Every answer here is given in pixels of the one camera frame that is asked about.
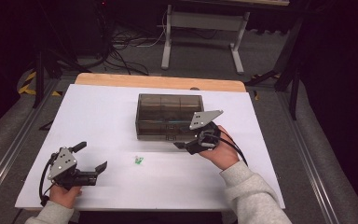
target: white stand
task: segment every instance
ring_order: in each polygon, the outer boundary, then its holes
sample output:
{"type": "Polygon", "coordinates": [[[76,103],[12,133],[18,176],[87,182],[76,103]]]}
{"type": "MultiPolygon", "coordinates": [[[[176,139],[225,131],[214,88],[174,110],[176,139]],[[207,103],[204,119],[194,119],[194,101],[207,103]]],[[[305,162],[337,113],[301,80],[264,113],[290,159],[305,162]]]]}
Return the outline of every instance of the white stand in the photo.
{"type": "Polygon", "coordinates": [[[245,31],[246,23],[249,20],[249,12],[241,16],[221,16],[199,13],[187,13],[173,11],[172,6],[168,5],[167,9],[167,29],[165,34],[165,46],[162,55],[161,68],[166,70],[170,65],[171,54],[171,27],[215,29],[224,31],[237,31],[237,40],[230,44],[232,57],[238,74],[243,74],[238,48],[240,47],[242,36],[245,31]]]}

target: small green object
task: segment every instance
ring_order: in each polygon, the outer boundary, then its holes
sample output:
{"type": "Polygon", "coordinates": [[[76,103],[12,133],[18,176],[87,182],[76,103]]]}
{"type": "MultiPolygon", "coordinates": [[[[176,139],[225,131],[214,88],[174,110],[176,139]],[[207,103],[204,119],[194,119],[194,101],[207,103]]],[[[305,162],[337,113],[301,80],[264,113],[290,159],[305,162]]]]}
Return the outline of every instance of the small green object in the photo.
{"type": "Polygon", "coordinates": [[[143,159],[144,159],[143,157],[135,157],[135,163],[139,165],[141,164],[143,159]]]}

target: aluminum rail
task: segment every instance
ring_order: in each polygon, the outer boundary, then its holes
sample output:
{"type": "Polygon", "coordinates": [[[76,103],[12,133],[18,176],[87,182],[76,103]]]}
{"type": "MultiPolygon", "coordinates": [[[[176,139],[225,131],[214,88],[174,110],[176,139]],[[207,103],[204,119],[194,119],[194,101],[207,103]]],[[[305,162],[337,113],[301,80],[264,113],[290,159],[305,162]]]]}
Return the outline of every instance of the aluminum rail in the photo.
{"type": "Polygon", "coordinates": [[[292,120],[292,116],[288,109],[288,99],[283,92],[277,92],[277,95],[280,105],[283,108],[286,119],[289,121],[290,128],[292,129],[293,134],[295,136],[300,158],[304,164],[304,168],[307,172],[308,178],[310,179],[310,183],[312,185],[318,203],[321,206],[322,213],[324,214],[324,219],[328,224],[339,223],[336,212],[334,211],[333,205],[331,204],[330,199],[325,190],[324,182],[319,176],[318,170],[313,163],[312,157],[301,134],[301,131],[299,130],[297,123],[292,120]]]}
{"type": "Polygon", "coordinates": [[[7,149],[7,153],[0,161],[0,186],[4,181],[7,173],[10,170],[10,167],[16,160],[17,156],[19,155],[20,151],[22,150],[22,146],[24,145],[25,141],[28,138],[28,135],[31,131],[31,128],[34,125],[38,115],[40,114],[43,106],[45,105],[46,101],[48,100],[51,93],[54,91],[55,87],[57,86],[59,80],[58,79],[51,79],[48,83],[47,87],[45,88],[45,96],[42,102],[40,102],[37,108],[33,108],[28,115],[27,119],[21,126],[19,133],[14,138],[13,142],[11,143],[10,147],[7,149]]]}

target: white table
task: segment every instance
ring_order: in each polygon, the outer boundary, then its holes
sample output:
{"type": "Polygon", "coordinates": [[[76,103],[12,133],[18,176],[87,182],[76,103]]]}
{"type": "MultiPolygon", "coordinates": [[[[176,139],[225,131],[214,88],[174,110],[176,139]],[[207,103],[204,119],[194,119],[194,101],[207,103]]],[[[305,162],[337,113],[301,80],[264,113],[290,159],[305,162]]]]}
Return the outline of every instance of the white table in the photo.
{"type": "MultiPolygon", "coordinates": [[[[76,208],[87,211],[225,211],[220,170],[199,155],[191,156],[169,142],[136,139],[139,93],[200,94],[204,109],[223,109],[215,120],[242,149],[250,168],[275,189],[284,207],[266,145],[249,94],[235,91],[188,91],[71,85],[45,143],[35,159],[16,207],[40,209],[40,176],[52,152],[87,141],[74,154],[81,171],[107,161],[97,185],[83,187],[76,208]],[[144,157],[140,165],[135,157],[144,157]]],[[[46,180],[44,189],[50,183],[46,180]]]]}

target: table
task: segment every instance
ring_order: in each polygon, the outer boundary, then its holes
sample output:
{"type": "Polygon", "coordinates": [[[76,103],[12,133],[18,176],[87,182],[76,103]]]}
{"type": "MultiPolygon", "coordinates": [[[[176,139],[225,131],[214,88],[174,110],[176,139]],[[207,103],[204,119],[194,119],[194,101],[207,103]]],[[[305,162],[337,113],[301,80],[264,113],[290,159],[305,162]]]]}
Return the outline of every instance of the table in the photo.
{"type": "Polygon", "coordinates": [[[205,110],[223,109],[225,112],[216,123],[224,123],[236,143],[249,148],[244,154],[250,168],[277,191],[281,207],[284,207],[252,102],[241,82],[102,74],[80,74],[76,84],[68,89],[16,207],[40,209],[38,195],[29,192],[37,192],[49,155],[59,147],[72,147],[87,141],[88,146],[74,155],[77,168],[92,171],[106,160],[108,164],[96,186],[83,188],[83,195],[76,201],[79,210],[228,210],[223,195],[224,181],[218,174],[220,170],[211,162],[199,155],[191,156],[169,142],[136,139],[135,113],[140,92],[200,94],[205,110]],[[190,91],[188,88],[192,87],[200,91],[190,91]],[[135,164],[136,156],[145,158],[141,165],[135,164]]]}
{"type": "MultiPolygon", "coordinates": [[[[289,2],[285,0],[232,0],[231,2],[281,7],[286,7],[289,5],[289,2]]],[[[165,45],[162,54],[161,68],[168,69],[169,67],[172,45],[172,27],[214,29],[237,32],[237,39],[234,43],[230,43],[229,48],[231,50],[232,58],[234,60],[237,73],[240,75],[244,74],[240,54],[238,53],[238,48],[240,47],[242,36],[245,32],[245,27],[249,20],[249,15],[250,13],[248,11],[243,12],[242,16],[223,16],[205,13],[188,13],[175,11],[173,10],[172,5],[168,5],[167,26],[165,30],[165,45]]]]}

